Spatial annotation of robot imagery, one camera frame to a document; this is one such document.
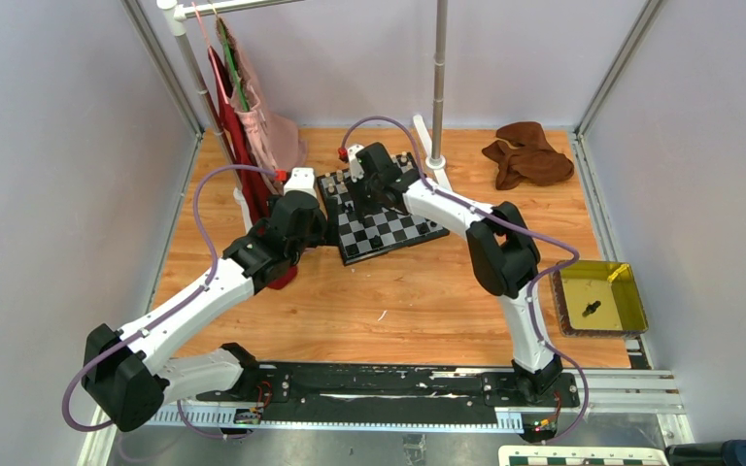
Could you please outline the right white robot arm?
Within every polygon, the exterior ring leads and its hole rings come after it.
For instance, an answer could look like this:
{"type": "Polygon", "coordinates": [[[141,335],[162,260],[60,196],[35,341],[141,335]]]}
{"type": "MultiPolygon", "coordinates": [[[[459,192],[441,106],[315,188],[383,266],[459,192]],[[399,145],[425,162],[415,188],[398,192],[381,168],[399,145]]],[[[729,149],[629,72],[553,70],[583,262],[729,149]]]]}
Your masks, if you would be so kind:
{"type": "Polygon", "coordinates": [[[539,302],[540,253],[519,209],[480,203],[432,181],[418,169],[403,170],[380,143],[341,149],[350,169],[348,191],[358,213],[377,208],[420,216],[460,236],[473,275],[495,296],[511,334],[512,367],[522,401],[540,405],[555,391],[562,359],[548,336],[539,302]]]}

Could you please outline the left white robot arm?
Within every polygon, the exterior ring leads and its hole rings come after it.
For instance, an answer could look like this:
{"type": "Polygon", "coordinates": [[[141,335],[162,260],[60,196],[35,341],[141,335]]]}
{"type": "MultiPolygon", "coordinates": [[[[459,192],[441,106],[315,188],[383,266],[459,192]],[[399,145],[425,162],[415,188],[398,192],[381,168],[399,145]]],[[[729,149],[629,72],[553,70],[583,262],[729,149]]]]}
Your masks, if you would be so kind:
{"type": "Polygon", "coordinates": [[[67,424],[90,432],[73,419],[70,398],[80,385],[121,432],[147,423],[161,407],[198,394],[221,391],[236,401],[262,403],[269,386],[259,378],[255,357],[236,343],[198,356],[175,357],[191,337],[225,311],[279,281],[307,248],[324,240],[326,218],[311,168],[278,172],[284,192],[268,217],[211,267],[162,306],[118,329],[94,328],[85,341],[83,369],[68,384],[62,400],[67,424]]]}

